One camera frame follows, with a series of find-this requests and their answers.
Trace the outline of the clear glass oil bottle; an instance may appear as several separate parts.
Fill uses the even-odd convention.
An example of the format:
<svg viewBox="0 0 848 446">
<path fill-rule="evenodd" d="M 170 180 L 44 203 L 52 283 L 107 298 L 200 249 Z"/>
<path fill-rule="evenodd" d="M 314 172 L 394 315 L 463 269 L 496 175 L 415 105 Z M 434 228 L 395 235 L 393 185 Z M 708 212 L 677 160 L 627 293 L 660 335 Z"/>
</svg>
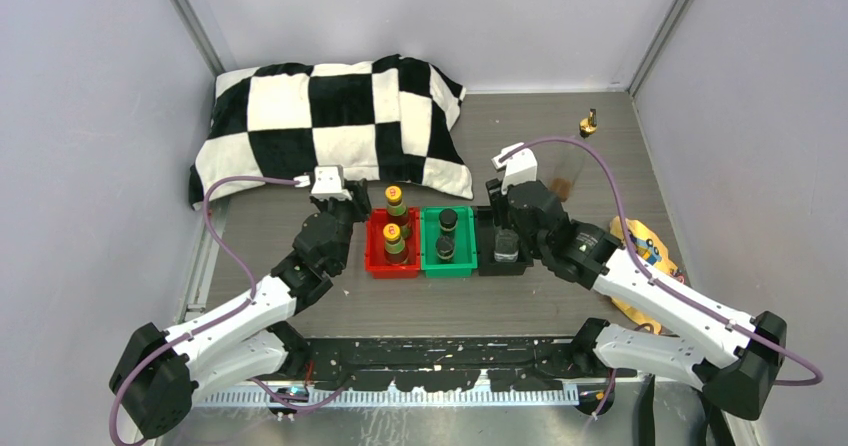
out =
<svg viewBox="0 0 848 446">
<path fill-rule="evenodd" d="M 497 263 L 515 263 L 518 260 L 520 238 L 511 229 L 497 228 L 494 234 L 493 259 Z"/>
</svg>

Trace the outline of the yellow cap chili sauce bottle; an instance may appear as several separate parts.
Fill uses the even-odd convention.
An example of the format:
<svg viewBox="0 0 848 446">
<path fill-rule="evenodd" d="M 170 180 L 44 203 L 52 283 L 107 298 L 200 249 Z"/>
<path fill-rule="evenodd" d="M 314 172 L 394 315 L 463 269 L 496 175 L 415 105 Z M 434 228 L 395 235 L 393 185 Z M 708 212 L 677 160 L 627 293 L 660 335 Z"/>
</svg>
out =
<svg viewBox="0 0 848 446">
<path fill-rule="evenodd" d="M 395 225 L 400 235 L 408 239 L 412 231 L 412 221 L 401 188 L 396 185 L 388 186 L 384 195 L 387 202 L 387 223 Z"/>
</svg>

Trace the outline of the green label spice jar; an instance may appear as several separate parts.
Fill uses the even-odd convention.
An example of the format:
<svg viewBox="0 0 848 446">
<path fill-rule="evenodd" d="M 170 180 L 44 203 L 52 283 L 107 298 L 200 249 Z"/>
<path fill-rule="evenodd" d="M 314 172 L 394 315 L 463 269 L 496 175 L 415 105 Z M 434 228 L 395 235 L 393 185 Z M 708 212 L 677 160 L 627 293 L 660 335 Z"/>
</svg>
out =
<svg viewBox="0 0 848 446">
<path fill-rule="evenodd" d="M 456 243 L 450 235 L 440 235 L 435 243 L 436 256 L 440 264 L 448 264 L 454 261 Z"/>
</svg>

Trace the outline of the brown sauce glass bottle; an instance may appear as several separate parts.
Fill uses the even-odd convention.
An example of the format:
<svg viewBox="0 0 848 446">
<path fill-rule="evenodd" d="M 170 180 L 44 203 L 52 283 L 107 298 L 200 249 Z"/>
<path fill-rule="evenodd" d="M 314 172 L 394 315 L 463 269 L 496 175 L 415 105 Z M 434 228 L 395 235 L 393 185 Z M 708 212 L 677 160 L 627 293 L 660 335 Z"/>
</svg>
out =
<svg viewBox="0 0 848 446">
<path fill-rule="evenodd" d="M 597 113 L 590 108 L 588 115 L 578 126 L 578 133 L 572 139 L 585 143 L 597 130 Z M 587 154 L 583 148 L 568 143 L 560 162 L 553 170 L 553 176 L 548 187 L 561 202 L 569 199 L 574 186 L 583 170 Z"/>
</svg>

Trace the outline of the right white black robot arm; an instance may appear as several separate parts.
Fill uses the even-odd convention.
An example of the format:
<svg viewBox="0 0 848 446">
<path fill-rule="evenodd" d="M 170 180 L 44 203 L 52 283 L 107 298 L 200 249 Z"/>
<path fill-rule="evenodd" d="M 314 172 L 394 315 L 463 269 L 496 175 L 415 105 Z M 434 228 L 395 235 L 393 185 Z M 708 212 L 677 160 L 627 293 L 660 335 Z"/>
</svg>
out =
<svg viewBox="0 0 848 446">
<path fill-rule="evenodd" d="M 540 181 L 486 183 L 495 222 L 514 231 L 521 249 L 554 276 L 621 299 L 668 327 L 671 337 L 631 332 L 589 318 L 571 346 L 584 376 L 606 367 L 642 370 L 702 392 L 720 410 L 745 420 L 762 415 L 785 355 L 787 323 L 764 311 L 752 316 L 714 301 L 631 257 L 622 240 L 594 224 L 572 220 Z"/>
</svg>

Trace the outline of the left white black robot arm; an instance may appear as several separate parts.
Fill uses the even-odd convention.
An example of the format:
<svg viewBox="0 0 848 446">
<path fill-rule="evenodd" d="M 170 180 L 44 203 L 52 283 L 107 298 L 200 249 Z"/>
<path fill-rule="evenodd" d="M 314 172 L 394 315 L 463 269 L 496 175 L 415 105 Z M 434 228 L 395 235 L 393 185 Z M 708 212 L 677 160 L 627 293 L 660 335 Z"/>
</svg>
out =
<svg viewBox="0 0 848 446">
<path fill-rule="evenodd" d="M 291 252 L 236 298 L 164 329 L 148 322 L 129 337 L 108 386 L 113 444 L 122 444 L 118 415 L 125 412 L 139 443 L 165 435 L 194 404 L 243 380 L 276 373 L 298 378 L 307 364 L 288 321 L 320 300 L 347 267 L 355 224 L 372 212 L 365 179 L 349 180 L 319 167 L 286 180 L 307 186 L 317 212 L 295 236 Z"/>
</svg>

